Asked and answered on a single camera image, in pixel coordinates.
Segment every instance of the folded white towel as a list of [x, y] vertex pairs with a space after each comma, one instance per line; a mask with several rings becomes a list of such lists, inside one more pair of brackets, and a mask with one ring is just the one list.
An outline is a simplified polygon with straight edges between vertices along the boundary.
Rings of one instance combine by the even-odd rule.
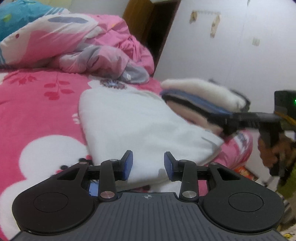
[[133, 151], [129, 179], [117, 183], [127, 190], [168, 180], [163, 156], [204, 165], [219, 152], [223, 140], [189, 124], [157, 95], [135, 88], [98, 86], [82, 93], [79, 115], [95, 165]]
[[231, 112], [240, 112], [246, 105], [242, 97], [226, 87], [201, 79], [165, 80], [161, 83], [161, 87], [185, 91]]

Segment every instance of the white wall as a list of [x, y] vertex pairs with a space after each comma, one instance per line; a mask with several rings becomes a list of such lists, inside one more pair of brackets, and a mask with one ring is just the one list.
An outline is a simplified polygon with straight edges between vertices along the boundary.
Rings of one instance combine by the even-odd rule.
[[[221, 12], [214, 39], [213, 15], [200, 14], [189, 24], [192, 10]], [[275, 90], [296, 89], [296, 3], [292, 0], [182, 0], [163, 49], [155, 77], [214, 78], [245, 93], [251, 111], [272, 112]], [[260, 45], [252, 45], [253, 38]], [[257, 151], [248, 167], [268, 179]]]
[[129, 0], [73, 0], [69, 10], [75, 13], [109, 14], [122, 17]]

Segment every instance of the crosshair marking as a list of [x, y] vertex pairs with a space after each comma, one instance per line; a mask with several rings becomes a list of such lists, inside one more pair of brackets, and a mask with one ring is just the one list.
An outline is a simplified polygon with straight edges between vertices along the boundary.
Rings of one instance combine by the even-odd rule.
[[144, 198], [149, 199], [149, 198], [152, 198], [152, 196], [150, 194], [147, 194], [144, 196]]

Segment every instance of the pink bedsheet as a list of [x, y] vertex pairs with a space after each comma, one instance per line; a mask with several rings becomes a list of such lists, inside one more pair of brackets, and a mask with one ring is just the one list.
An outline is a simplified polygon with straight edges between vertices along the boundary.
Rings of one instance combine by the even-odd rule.
[[[20, 192], [61, 171], [63, 165], [89, 158], [78, 102], [90, 81], [80, 74], [21, 69], [0, 85], [0, 238], [11, 239], [18, 232], [11, 207]], [[161, 91], [154, 79], [133, 86]], [[227, 140], [215, 161], [228, 167], [245, 161], [252, 146], [252, 139], [245, 137]]]

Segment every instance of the ribbed black plate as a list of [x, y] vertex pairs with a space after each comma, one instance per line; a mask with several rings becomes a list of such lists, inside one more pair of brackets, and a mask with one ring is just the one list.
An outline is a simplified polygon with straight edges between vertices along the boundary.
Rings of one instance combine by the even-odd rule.
[[275, 230], [240, 235], [208, 221], [194, 203], [174, 193], [123, 193], [119, 200], [99, 205], [94, 215], [71, 232], [36, 236], [26, 232], [13, 241], [280, 241]]

